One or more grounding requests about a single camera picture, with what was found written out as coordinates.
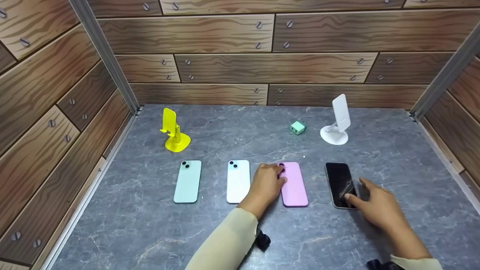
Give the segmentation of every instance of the smartphone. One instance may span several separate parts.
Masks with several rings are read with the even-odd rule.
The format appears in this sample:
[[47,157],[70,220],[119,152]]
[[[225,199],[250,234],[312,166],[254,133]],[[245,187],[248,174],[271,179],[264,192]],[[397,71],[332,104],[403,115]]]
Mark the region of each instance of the smartphone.
[[300,165],[296,162],[282,162],[283,171],[279,177],[286,177],[287,182],[282,187],[283,205],[287,207],[305,207],[308,205],[307,191],[301,176]]
[[240,203],[250,190],[250,162],[230,160],[227,167],[227,202]]
[[357,195],[348,165],[345,163],[326,163],[325,172],[333,205],[340,209],[356,209],[344,198],[347,193]]
[[185,160],[181,162],[173,202],[194,203],[197,201],[201,170],[202,162],[200,160]]

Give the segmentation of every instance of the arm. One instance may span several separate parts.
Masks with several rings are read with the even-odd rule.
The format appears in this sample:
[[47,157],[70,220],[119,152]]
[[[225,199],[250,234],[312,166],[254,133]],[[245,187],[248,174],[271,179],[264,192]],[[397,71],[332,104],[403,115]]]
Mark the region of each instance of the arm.
[[258,220],[280,194],[282,166],[260,164],[248,195],[200,246],[186,270],[236,269],[255,241]]
[[346,194],[345,199],[386,232],[394,248],[392,261],[405,270],[441,270],[438,260],[432,258],[413,232],[393,194],[367,179],[360,178],[360,182],[370,192],[370,200],[363,201],[352,194]]

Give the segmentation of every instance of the yellow phone stand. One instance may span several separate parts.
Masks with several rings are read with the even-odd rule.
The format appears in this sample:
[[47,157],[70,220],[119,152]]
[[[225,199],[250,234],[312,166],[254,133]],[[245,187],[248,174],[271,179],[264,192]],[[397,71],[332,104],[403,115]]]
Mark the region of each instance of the yellow phone stand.
[[169,108],[163,109],[163,128],[161,132],[167,133],[169,138],[165,142],[165,148],[178,153],[182,152],[190,144],[190,137],[180,132],[180,126],[177,125],[177,114]]

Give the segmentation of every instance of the pink smartphone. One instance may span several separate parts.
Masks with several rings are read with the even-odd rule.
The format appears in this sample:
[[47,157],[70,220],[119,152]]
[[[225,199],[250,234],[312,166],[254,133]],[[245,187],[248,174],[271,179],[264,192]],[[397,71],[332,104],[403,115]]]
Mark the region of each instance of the pink smartphone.
[[301,176],[300,165],[296,162],[281,162],[279,165],[283,165],[285,169],[278,176],[287,178],[287,182],[282,187],[283,205],[287,207],[307,206],[307,191]]

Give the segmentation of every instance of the person's left hand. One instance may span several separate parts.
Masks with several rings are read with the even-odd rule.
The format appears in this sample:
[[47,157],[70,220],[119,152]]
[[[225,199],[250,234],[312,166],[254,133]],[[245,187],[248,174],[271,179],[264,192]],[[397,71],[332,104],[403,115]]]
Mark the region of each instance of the person's left hand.
[[250,191],[237,207],[252,213],[259,220],[287,181],[285,177],[278,178],[282,170],[283,166],[261,163],[253,175]]

